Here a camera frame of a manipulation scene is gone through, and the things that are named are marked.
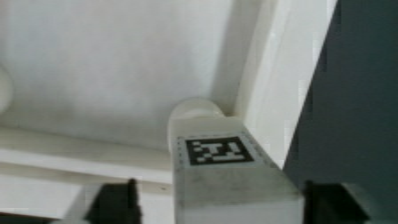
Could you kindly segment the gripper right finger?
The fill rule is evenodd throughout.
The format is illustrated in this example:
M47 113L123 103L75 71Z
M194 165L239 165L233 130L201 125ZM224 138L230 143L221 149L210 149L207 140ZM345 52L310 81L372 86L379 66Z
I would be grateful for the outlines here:
M370 215L342 184L306 182L304 224L365 224Z

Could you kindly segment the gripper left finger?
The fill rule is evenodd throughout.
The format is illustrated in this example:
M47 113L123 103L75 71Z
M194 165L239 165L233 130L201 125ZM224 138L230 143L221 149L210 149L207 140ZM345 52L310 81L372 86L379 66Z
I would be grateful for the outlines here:
M89 224L143 224L137 181L102 186L84 220Z

